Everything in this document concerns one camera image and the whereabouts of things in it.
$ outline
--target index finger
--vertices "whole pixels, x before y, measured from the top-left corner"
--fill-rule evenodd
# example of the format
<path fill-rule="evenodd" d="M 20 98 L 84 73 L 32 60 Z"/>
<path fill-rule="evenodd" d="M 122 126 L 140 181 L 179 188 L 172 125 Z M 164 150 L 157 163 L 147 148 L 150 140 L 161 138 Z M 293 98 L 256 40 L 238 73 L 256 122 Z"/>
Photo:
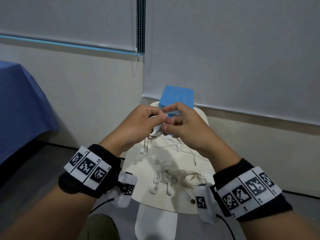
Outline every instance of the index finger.
<path fill-rule="evenodd" d="M 181 103 L 181 102 L 177 102 L 177 103 L 174 103 L 174 104 L 170 104 L 166 107 L 163 108 L 163 111 L 164 112 L 170 112 L 170 111 L 174 111 L 174 110 L 178 110 L 180 113 L 186 113 L 189 109 L 187 105 Z"/>
<path fill-rule="evenodd" d="M 164 112 L 162 112 L 161 109 L 159 109 L 158 107 L 154 107 L 154 106 L 146 106 L 146 110 L 148 111 L 149 117 L 151 115 L 162 115 L 162 114 L 164 114 Z"/>

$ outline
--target blue tablecloth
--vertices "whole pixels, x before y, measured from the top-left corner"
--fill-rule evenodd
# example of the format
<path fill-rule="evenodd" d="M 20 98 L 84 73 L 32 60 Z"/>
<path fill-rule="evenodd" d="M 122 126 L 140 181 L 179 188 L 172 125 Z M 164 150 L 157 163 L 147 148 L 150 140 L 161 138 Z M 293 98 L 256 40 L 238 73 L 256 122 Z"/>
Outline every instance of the blue tablecloth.
<path fill-rule="evenodd" d="M 0 61 L 0 164 L 39 134 L 58 130 L 46 95 L 20 64 Z"/>

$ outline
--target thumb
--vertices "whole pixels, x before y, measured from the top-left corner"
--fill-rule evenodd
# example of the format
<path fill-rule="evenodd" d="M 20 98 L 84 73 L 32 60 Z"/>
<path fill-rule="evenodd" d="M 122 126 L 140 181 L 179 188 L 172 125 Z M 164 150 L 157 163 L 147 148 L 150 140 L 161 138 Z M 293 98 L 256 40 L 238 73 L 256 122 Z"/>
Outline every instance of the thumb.
<path fill-rule="evenodd" d="M 157 115 L 156 117 L 153 117 L 148 120 L 148 126 L 150 129 L 153 129 L 157 125 L 163 124 L 168 118 L 169 116 L 165 113 L 161 115 Z"/>
<path fill-rule="evenodd" d="M 167 134 L 175 135 L 180 137 L 181 136 L 181 125 L 171 125 L 171 124 L 164 124 L 161 126 L 162 132 L 165 132 Z"/>

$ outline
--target white wall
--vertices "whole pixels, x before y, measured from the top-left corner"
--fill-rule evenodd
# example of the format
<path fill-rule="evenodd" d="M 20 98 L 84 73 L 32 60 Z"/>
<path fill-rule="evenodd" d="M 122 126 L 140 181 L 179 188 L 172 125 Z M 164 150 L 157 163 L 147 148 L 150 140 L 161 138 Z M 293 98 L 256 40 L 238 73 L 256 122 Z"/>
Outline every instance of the white wall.
<path fill-rule="evenodd" d="M 133 56 L 0 40 L 0 60 L 21 63 L 46 93 L 61 126 L 52 143 L 98 142 L 141 102 L 143 67 Z M 203 110 L 211 128 L 282 189 L 320 197 L 320 127 Z"/>

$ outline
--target floor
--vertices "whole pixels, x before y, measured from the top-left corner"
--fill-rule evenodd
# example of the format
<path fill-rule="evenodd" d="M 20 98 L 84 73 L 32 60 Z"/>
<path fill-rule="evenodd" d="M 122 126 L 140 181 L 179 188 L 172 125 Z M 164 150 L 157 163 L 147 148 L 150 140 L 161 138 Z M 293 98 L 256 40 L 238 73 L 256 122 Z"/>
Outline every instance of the floor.
<path fill-rule="evenodd" d="M 14 174 L 0 188 L 0 232 L 12 224 L 39 199 L 56 185 L 63 166 L 75 154 L 74 150 L 46 145 Z M 284 193 L 295 211 L 301 214 L 320 234 L 320 200 Z M 103 202 L 98 199 L 96 206 Z M 135 220 L 139 203 L 131 200 L 128 208 L 118 209 L 111 204 L 104 204 L 95 213 L 111 216 L 117 225 L 122 240 L 136 239 Z M 237 240 L 245 239 L 240 225 L 232 218 L 227 218 Z M 176 238 L 183 239 L 232 239 L 223 222 L 215 225 L 202 223 L 197 215 L 178 215 Z"/>

